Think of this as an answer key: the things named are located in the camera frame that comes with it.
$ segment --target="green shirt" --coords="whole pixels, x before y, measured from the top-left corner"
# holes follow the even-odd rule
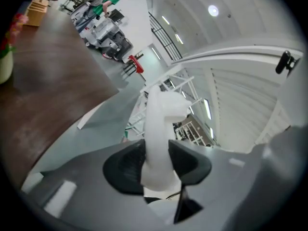
[[[115,5],[120,0],[103,0],[103,2],[111,1],[111,4]],[[97,15],[100,15],[103,12],[103,5],[98,5],[96,7],[93,7],[93,12]]]

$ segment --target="person in green shirt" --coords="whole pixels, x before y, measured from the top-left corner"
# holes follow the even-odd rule
[[[119,1],[120,0],[103,0],[101,4],[97,6],[92,6],[92,8],[90,8],[90,10],[87,12],[86,18],[83,18],[76,25],[76,29],[78,30],[78,32],[82,32],[90,23],[90,21],[93,20],[95,17],[99,17],[102,12],[104,12],[104,16],[106,18],[109,17],[107,8],[112,4],[115,5]]]

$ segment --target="linear light fixture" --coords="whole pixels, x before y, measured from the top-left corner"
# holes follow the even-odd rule
[[[164,21],[168,24],[168,25],[170,25],[170,23],[167,21],[167,19],[165,18],[165,17],[163,17],[163,19],[164,19]]]
[[[207,113],[207,117],[212,120],[212,115],[211,115],[211,110],[210,110],[210,105],[208,103],[208,100],[204,99],[204,105]]]
[[[213,132],[213,129],[212,128],[210,128],[210,131],[211,131],[211,137],[212,137],[212,139],[214,138],[214,132]]]
[[[154,53],[156,54],[156,56],[158,57],[158,59],[160,60],[160,57],[157,55],[156,51],[153,49],[152,47],[152,50],[154,51]]]
[[[184,44],[181,38],[179,37],[178,34],[175,34],[175,37],[177,38],[177,41],[180,42],[181,44]]]
[[[190,110],[191,110],[192,114],[194,115],[194,112],[193,112],[193,109],[192,109],[192,107],[191,107],[191,106],[189,106],[189,108],[190,108]]]
[[[172,83],[171,79],[169,79],[169,80],[170,80],[170,83],[171,83],[171,85],[173,86],[173,88],[175,88],[175,86],[173,85],[173,83]]]

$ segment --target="ceiling light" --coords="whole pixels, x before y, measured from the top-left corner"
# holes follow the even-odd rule
[[[163,19],[164,19],[164,21],[168,24],[168,25],[170,25],[170,23],[167,21],[167,19],[165,18],[165,17],[163,17]]]
[[[210,128],[210,131],[211,131],[211,137],[213,139],[214,138],[214,132],[213,132],[212,128]]]
[[[181,44],[183,44],[183,41],[180,39],[178,34],[175,34],[175,37],[177,38],[177,41],[180,42]]]
[[[205,109],[206,109],[206,113],[207,113],[207,117],[212,120],[212,115],[211,115],[211,111],[210,111],[210,105],[208,103],[208,100],[204,99],[204,104],[205,104]]]
[[[192,114],[194,115],[194,112],[193,112],[193,109],[192,109],[192,107],[191,107],[191,106],[189,106],[189,108],[190,108],[190,110],[191,110]]]
[[[211,16],[216,17],[219,14],[218,8],[215,5],[210,5],[207,10]]]
[[[173,86],[173,88],[175,88],[175,86],[173,85],[173,83],[172,83],[171,79],[170,79],[170,83],[171,83],[171,85]]]
[[[154,51],[154,53],[156,54],[156,56],[158,57],[158,59],[160,60],[160,57],[157,55],[156,51],[153,49],[152,47],[152,50]]]

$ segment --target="person's arm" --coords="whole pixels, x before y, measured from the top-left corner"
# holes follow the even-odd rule
[[[111,5],[111,4],[112,4],[111,1],[107,1],[107,2],[104,2],[104,3],[103,3],[103,11],[104,11],[104,13],[105,13],[105,17],[108,17],[108,16],[107,16],[107,15],[108,15],[107,8],[108,8],[108,6]]]

